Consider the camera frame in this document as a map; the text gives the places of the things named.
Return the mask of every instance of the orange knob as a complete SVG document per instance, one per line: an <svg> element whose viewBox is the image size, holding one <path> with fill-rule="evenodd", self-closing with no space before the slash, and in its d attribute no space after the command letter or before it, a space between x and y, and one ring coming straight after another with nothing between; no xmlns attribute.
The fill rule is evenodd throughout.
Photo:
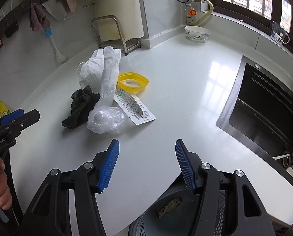
<svg viewBox="0 0 293 236"><path fill-rule="evenodd" d="M190 9L190 10L188 10L188 14L189 14L190 16L196 16L196 15L197 15L197 12L196 12L196 10L194 10L194 9Z"/></svg>

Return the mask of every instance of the finger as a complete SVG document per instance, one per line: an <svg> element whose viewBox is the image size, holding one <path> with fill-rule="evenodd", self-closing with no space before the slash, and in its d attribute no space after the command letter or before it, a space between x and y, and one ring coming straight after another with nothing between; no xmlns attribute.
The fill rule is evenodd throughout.
<svg viewBox="0 0 293 236"><path fill-rule="evenodd" d="M10 195L10 199L8 200L8 202L2 207L3 210L7 210L11 207L12 205L12 196Z"/></svg>
<svg viewBox="0 0 293 236"><path fill-rule="evenodd" d="M7 175L5 172L0 171L0 196L5 192L7 188Z"/></svg>
<svg viewBox="0 0 293 236"><path fill-rule="evenodd" d="M5 170L5 163L3 162L3 159L0 158L0 170Z"/></svg>
<svg viewBox="0 0 293 236"><path fill-rule="evenodd" d="M10 188L7 187L5 192L0 196L0 208L7 204L11 197Z"/></svg>

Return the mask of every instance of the white bowl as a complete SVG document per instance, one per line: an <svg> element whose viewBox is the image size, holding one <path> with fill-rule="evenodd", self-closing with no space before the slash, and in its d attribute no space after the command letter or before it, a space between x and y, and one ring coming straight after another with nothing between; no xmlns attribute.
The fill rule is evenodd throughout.
<svg viewBox="0 0 293 236"><path fill-rule="evenodd" d="M185 32L190 41L197 43L205 42L210 34L210 31L208 29L197 26L186 26Z"/></svg>

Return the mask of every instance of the gray basket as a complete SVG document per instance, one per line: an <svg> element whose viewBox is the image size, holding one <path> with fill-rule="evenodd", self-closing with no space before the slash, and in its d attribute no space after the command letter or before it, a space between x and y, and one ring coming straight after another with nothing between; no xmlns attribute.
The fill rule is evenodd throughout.
<svg viewBox="0 0 293 236"><path fill-rule="evenodd" d="M158 218L156 210L160 210L173 198L181 197L183 202L170 212ZM129 236L186 236L193 221L198 195L193 195L184 184L171 186L167 191L129 227ZM221 236L224 217L225 197L220 194L213 236Z"/></svg>

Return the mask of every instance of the white plastic bag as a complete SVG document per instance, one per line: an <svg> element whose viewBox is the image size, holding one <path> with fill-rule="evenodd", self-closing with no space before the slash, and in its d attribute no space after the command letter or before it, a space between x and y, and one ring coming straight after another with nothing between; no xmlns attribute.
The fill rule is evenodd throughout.
<svg viewBox="0 0 293 236"><path fill-rule="evenodd" d="M122 109L110 107L114 100L118 80L120 52L121 50L114 50L112 47L108 46L103 50L103 60L97 60L100 63L103 62L104 68L98 91L98 93L100 93L100 100L89 113L86 125L88 129L98 134L105 132L119 134L125 123L125 113Z"/></svg>
<svg viewBox="0 0 293 236"><path fill-rule="evenodd" d="M94 94L100 93L100 84L102 73L104 70L104 54L103 49L98 49L93 52L92 57L85 62L79 73L79 83L82 89L90 86Z"/></svg>
<svg viewBox="0 0 293 236"><path fill-rule="evenodd" d="M103 106L90 111L86 125L89 130L98 134L105 132L119 134L124 124L125 114L122 109Z"/></svg>
<svg viewBox="0 0 293 236"><path fill-rule="evenodd" d="M104 48L104 71L100 84L100 100L94 108L112 105L119 74L121 50L114 50L111 46Z"/></svg>

